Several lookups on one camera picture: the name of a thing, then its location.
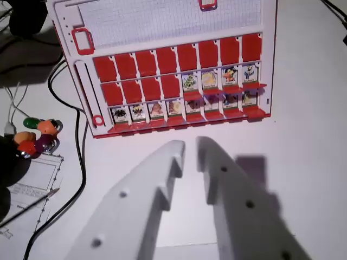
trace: screw hole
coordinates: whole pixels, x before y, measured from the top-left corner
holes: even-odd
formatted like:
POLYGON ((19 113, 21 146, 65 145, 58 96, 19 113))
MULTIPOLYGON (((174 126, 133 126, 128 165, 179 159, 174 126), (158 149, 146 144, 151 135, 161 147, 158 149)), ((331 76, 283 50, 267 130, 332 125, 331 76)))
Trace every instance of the screw hole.
POLYGON ((92 247, 93 248, 98 248, 99 246, 101 246, 101 244, 102 244, 102 241, 100 238, 95 238, 92 241, 92 247))
POLYGON ((287 251, 283 251, 281 254, 281 257, 283 260, 291 260, 292 259, 291 254, 287 251))
POLYGON ((246 207, 248 207, 249 209, 254 208, 254 203, 253 203, 253 201, 251 201, 251 200, 246 201, 246 207))
POLYGON ((126 193, 125 191, 119 192, 119 197, 120 198, 125 198, 126 196, 128 196, 128 193, 126 193))

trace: orange bead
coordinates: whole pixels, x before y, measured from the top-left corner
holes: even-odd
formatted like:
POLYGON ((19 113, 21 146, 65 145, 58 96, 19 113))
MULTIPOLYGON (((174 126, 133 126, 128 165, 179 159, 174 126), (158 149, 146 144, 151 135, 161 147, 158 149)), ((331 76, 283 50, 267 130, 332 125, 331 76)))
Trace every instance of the orange bead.
POLYGON ((55 135, 58 132, 50 120, 41 121, 38 123, 37 129, 41 131, 42 134, 55 135))
POLYGON ((33 141, 24 140, 17 148, 21 152, 26 152, 30 156, 36 153, 36 149, 33 141))
POLYGON ((16 144, 20 145, 22 141, 35 141, 36 134, 30 132, 20 132, 15 135, 13 140, 16 144))

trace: pencil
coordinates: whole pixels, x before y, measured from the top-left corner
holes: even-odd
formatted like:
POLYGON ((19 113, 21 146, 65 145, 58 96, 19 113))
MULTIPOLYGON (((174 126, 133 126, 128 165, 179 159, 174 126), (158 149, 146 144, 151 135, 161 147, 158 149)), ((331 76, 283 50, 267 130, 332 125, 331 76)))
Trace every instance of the pencil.
POLYGON ((16 218, 18 218, 19 216, 21 216, 22 214, 26 213, 28 210, 30 210, 31 208, 35 207, 38 203, 40 203, 41 201, 53 196, 57 191, 59 190, 59 188, 56 188, 54 190, 51 190, 50 192, 48 192, 45 196, 41 197, 40 199, 36 200, 35 202, 31 203, 29 206, 27 206, 25 209, 21 210, 20 212, 14 214, 12 217, 10 217, 9 219, 7 219, 6 221, 4 221, 3 223, 0 223, 0 228, 2 228, 3 226, 8 225, 9 223, 11 223, 13 220, 15 220, 16 218))

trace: green bead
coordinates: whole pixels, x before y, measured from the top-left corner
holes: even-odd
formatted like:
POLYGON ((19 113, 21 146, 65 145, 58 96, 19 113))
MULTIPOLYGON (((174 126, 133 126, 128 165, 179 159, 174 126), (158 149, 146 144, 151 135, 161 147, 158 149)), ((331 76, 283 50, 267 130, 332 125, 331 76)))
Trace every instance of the green bead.
POLYGON ((25 118, 23 124, 26 128, 37 129, 37 125, 40 122, 41 120, 38 118, 25 118))

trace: black cable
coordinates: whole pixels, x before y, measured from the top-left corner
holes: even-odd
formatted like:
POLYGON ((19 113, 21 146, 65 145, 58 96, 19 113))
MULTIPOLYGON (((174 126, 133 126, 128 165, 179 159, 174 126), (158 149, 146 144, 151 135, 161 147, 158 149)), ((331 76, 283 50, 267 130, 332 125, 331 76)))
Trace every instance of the black cable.
POLYGON ((38 236, 45 231, 47 228, 49 228, 55 221, 57 221, 64 213, 67 209, 69 209, 70 206, 72 206, 72 204, 79 198, 79 196, 82 194, 85 186, 86 186, 86 181, 87 181, 87 175, 86 175, 86 165, 85 165, 85 159, 84 159, 84 147, 85 147, 85 140, 86 140, 86 134, 87 134, 87 126, 88 124, 86 123, 86 127, 85 127, 85 132, 83 134, 83 140, 82 140, 82 152, 80 149, 80 142, 79 142, 79 120, 80 120, 80 113, 85 113, 81 108, 77 108, 74 107, 68 103, 66 103, 65 101, 61 100, 53 91, 52 89, 52 79, 53 79, 53 75, 54 73, 58 70, 58 68, 65 63, 66 61, 61 61, 54 69, 53 71, 50 73, 49 77, 48 77, 48 89, 51 92, 51 94, 53 95, 54 98, 56 98, 59 102, 61 102, 63 105, 72 108, 74 110, 76 110, 77 116, 76 116, 76 126, 75 126, 75 142, 76 142, 76 149, 77 149, 77 154, 78 154, 78 159, 80 162, 80 166, 81 166, 81 171, 82 171, 82 183, 79 187, 79 189, 77 190, 77 192, 71 197, 71 199, 66 202, 64 204, 64 206, 62 208, 60 208, 53 216, 51 216, 46 223, 44 223, 39 229, 37 229, 34 234, 32 235, 32 237, 29 240, 29 243, 27 245, 27 249, 25 251, 24 254, 24 260, 27 260, 29 257, 29 253, 31 250, 31 247, 33 246, 33 243, 35 242, 35 240, 38 238, 38 236))
POLYGON ((330 5, 328 5, 324 0, 321 0, 323 4, 343 23, 345 23, 345 20, 339 15, 330 5))
POLYGON ((4 12, 4 13, 0 16, 0 20, 1 20, 2 18, 4 18, 5 16, 7 16, 12 10, 13 10, 13 8, 10 8, 10 9, 7 10, 6 12, 4 12))
POLYGON ((8 47, 10 47, 11 45, 15 44, 16 42, 19 42, 20 40, 21 40, 20 38, 14 38, 11 41, 9 41, 6 44, 4 44, 3 46, 1 46, 0 54, 3 53, 8 47))
POLYGON ((50 67, 50 66, 54 66, 54 65, 57 65, 57 63, 61 60, 61 58, 63 58, 63 56, 64 56, 63 53, 61 53, 59 55, 59 58, 56 61, 48 62, 48 63, 32 63, 32 64, 19 64, 19 65, 15 65, 15 66, 12 66, 10 68, 7 68, 7 69, 4 69, 4 70, 0 71, 0 75, 6 74, 8 72, 11 72, 13 70, 20 69, 20 68, 27 68, 27 67, 50 67))
POLYGON ((328 4, 331 8, 335 9, 339 14, 341 14, 343 18, 345 19, 345 21, 347 22, 347 14, 344 11, 342 11, 339 7, 331 3, 329 0, 322 0, 322 1, 328 4))

